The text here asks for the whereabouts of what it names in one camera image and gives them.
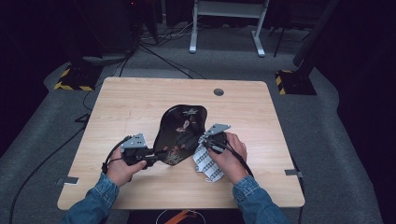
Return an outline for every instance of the patterned cloth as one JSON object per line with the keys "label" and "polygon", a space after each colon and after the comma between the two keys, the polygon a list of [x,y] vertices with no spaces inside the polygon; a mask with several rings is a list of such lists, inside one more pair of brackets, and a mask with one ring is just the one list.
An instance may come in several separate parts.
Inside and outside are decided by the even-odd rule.
{"label": "patterned cloth", "polygon": [[205,179],[206,181],[216,182],[224,176],[224,173],[219,169],[218,165],[212,160],[212,158],[209,157],[209,152],[202,144],[200,144],[195,150],[192,158],[197,164],[195,170],[197,172],[204,173],[207,176]]}

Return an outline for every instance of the denim sleeve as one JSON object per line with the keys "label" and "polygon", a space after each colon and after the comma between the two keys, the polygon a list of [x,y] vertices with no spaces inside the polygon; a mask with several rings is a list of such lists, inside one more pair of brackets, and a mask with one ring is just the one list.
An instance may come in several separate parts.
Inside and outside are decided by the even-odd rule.
{"label": "denim sleeve", "polygon": [[233,186],[233,198],[247,224],[289,223],[267,191],[250,175]]}
{"label": "denim sleeve", "polygon": [[103,173],[85,199],[75,203],[61,223],[100,223],[119,195],[119,188]]}

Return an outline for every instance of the person's left hand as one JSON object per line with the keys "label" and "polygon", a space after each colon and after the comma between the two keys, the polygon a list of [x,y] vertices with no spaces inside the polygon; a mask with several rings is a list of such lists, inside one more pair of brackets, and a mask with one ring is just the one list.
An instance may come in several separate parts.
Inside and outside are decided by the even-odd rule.
{"label": "person's left hand", "polygon": [[141,171],[145,165],[146,161],[140,161],[139,163],[129,166],[125,163],[123,159],[117,160],[121,158],[121,152],[120,152],[120,147],[118,147],[114,152],[113,155],[111,155],[110,160],[116,160],[112,161],[108,165],[108,170],[107,170],[107,177],[113,181],[117,187],[122,187],[128,181],[131,180],[132,176],[136,174],[137,172]]}

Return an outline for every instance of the table top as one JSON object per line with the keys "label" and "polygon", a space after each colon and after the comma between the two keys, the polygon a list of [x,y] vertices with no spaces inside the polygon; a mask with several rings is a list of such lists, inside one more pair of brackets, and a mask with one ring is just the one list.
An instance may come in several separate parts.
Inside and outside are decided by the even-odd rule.
{"label": "table top", "polygon": [[[222,89],[217,96],[214,89]],[[92,111],[69,176],[77,185],[65,185],[58,201],[69,209],[82,200],[99,179],[102,162],[126,135],[142,133],[152,147],[163,113],[174,105],[202,105],[207,110],[205,128],[230,124],[247,146],[247,164],[257,182],[280,207],[304,205],[290,153],[264,82],[173,78],[108,77]],[[115,209],[235,208],[233,185],[223,177],[205,182],[195,171],[192,157],[178,165],[157,161],[134,175],[120,189]]]}

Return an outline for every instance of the hand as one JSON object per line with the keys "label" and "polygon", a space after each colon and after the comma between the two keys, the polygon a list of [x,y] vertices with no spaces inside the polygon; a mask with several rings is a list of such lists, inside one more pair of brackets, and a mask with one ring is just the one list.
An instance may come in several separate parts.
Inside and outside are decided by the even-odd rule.
{"label": "hand", "polygon": [[117,160],[121,158],[121,151],[120,148],[118,147],[114,152],[113,155],[111,155],[110,160],[116,160],[112,161],[108,165],[108,170],[107,170],[107,177],[113,181],[117,187],[122,187],[125,185],[128,181],[132,179],[132,176],[142,170],[145,165],[146,161],[140,161],[139,163],[129,166],[125,163],[124,160]]}
{"label": "hand", "polygon": [[[226,133],[227,140],[233,150],[241,155],[244,161],[247,160],[248,153],[247,147],[242,143],[238,136],[234,133]],[[246,169],[243,167],[241,162],[227,149],[221,154],[217,154],[211,148],[208,149],[209,156],[218,165],[220,170],[228,176],[233,184],[236,184],[239,180],[243,179],[248,175]]]}

